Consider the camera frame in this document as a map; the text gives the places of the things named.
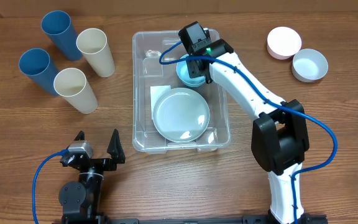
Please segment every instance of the plastic bin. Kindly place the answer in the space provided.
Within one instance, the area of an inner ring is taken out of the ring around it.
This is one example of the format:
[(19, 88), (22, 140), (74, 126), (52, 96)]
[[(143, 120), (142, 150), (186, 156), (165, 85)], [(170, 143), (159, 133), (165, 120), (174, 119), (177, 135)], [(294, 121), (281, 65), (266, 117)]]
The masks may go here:
[[(216, 30), (210, 30), (211, 40), (219, 39)], [(227, 116), (226, 91), (219, 85), (205, 84), (191, 88), (204, 97), (209, 106), (211, 118), (207, 130), (191, 142), (171, 142), (162, 137), (152, 121), (150, 87), (170, 85), (171, 88), (189, 88), (178, 78), (176, 64), (161, 65), (158, 62), (162, 52), (179, 42), (178, 31), (138, 32), (132, 39), (134, 63), (134, 126), (133, 145), (140, 152), (163, 154), (167, 150), (198, 149), (213, 151), (230, 143), (229, 119)], [(163, 58), (164, 61), (179, 59), (186, 54), (179, 45)]]

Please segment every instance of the white plate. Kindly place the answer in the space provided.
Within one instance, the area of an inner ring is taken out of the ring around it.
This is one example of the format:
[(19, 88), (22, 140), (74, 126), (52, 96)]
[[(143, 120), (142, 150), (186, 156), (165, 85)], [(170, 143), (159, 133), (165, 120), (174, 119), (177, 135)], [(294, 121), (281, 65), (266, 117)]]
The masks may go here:
[(173, 142), (187, 142), (200, 137), (209, 123), (209, 108), (196, 91), (174, 88), (155, 103), (153, 122), (157, 131)]

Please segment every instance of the small bowl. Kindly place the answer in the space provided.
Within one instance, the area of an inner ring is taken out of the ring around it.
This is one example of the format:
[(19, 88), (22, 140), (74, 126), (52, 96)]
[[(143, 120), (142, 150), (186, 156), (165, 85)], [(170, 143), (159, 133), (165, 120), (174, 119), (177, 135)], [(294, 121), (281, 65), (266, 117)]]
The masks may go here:
[(292, 60), (292, 74), (303, 82), (314, 82), (328, 72), (328, 62), (317, 50), (303, 49)]
[(188, 87), (199, 87), (205, 83), (205, 77), (190, 78), (189, 71), (187, 69), (186, 61), (177, 63), (177, 74), (179, 79)]
[(301, 47), (301, 37), (289, 27), (276, 27), (268, 33), (267, 51), (273, 58), (288, 59), (295, 55)]

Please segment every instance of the silver metal part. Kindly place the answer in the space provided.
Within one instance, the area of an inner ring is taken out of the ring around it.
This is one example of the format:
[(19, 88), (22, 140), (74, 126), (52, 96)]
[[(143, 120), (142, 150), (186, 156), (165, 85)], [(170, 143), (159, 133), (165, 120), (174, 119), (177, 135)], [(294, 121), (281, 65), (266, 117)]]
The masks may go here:
[(73, 141), (67, 149), (70, 152), (86, 152), (90, 159), (93, 156), (93, 149), (87, 140)]

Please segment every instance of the light blue bowl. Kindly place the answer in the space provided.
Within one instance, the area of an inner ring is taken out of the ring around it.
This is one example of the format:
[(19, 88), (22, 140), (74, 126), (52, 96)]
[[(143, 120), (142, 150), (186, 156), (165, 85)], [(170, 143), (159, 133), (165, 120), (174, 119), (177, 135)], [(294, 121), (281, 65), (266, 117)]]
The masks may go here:
[(205, 77), (190, 78), (189, 71), (187, 69), (186, 61), (177, 63), (177, 74), (180, 80), (188, 87), (199, 87), (205, 83)]

